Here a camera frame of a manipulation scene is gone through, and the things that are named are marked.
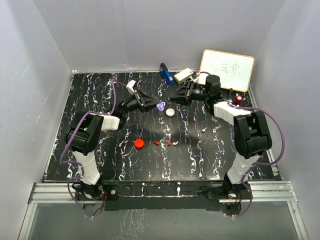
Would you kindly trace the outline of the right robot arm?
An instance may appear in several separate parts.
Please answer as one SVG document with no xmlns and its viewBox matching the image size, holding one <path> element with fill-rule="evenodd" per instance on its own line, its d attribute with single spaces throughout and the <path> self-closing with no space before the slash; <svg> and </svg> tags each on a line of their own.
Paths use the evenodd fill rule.
<svg viewBox="0 0 320 240">
<path fill-rule="evenodd" d="M 206 111 L 233 126 L 235 159 L 220 186 L 203 186 L 200 192 L 208 199 L 213 196 L 239 196 L 247 187 L 247 171 L 258 162 L 261 155 L 272 147 L 272 139 L 265 114 L 260 110 L 248 111 L 232 106 L 222 96 L 220 77 L 209 74 L 204 87 L 188 79 L 169 96 L 176 104 L 189 106 L 202 101 Z"/>
</svg>

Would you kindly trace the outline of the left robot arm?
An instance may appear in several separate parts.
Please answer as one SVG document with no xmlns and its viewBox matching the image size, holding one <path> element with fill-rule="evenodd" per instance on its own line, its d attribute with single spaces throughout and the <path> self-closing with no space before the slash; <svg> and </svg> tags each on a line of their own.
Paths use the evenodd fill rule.
<svg viewBox="0 0 320 240">
<path fill-rule="evenodd" d="M 63 152 L 66 154 L 71 150 L 75 157 L 73 163 L 79 168 L 79 187 L 74 187 L 76 191 L 93 200 L 102 197 L 104 188 L 99 183 L 101 175 L 95 156 L 101 132 L 121 130 L 126 124 L 128 113 L 135 110 L 148 112 L 156 108 L 160 102 L 155 97 L 136 89 L 129 98 L 118 103 L 111 113 L 88 111 L 76 114 L 67 132 Z"/>
</svg>

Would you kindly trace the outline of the purple earbud charging case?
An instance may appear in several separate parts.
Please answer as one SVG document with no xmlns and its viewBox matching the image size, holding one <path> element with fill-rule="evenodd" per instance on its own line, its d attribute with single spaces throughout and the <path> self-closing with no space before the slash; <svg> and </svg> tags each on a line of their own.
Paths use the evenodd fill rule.
<svg viewBox="0 0 320 240">
<path fill-rule="evenodd" d="M 166 106 L 166 103 L 165 103 L 164 101 L 161 101 L 160 103 L 158 103 L 158 104 L 156 105 L 156 108 L 157 108 L 160 112 L 162 112 L 162 111 L 165 109 L 165 106 Z"/>
</svg>

